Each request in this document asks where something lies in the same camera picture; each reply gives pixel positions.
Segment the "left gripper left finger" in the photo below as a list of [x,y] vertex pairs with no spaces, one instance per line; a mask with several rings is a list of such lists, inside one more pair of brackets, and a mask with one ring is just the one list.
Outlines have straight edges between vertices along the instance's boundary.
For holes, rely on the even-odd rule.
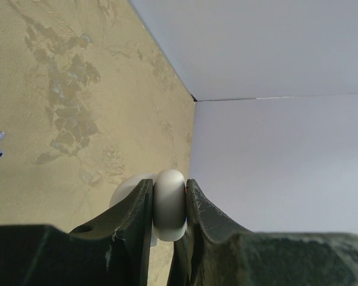
[[146,285],[153,181],[64,232],[51,225],[0,225],[0,285]]

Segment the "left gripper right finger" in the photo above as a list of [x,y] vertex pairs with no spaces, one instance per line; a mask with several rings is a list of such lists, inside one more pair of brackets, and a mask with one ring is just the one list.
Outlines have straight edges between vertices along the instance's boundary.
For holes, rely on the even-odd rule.
[[169,285],[358,285],[358,235],[252,232],[186,185],[187,230]]

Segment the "white earbud charging case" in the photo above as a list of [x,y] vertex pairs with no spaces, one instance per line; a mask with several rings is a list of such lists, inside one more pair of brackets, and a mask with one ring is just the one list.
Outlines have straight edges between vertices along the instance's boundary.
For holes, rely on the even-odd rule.
[[175,169],[159,173],[133,175],[124,180],[114,191],[110,207],[125,199],[142,179],[153,181],[153,218],[150,245],[158,241],[174,242],[186,231],[186,183],[183,174]]

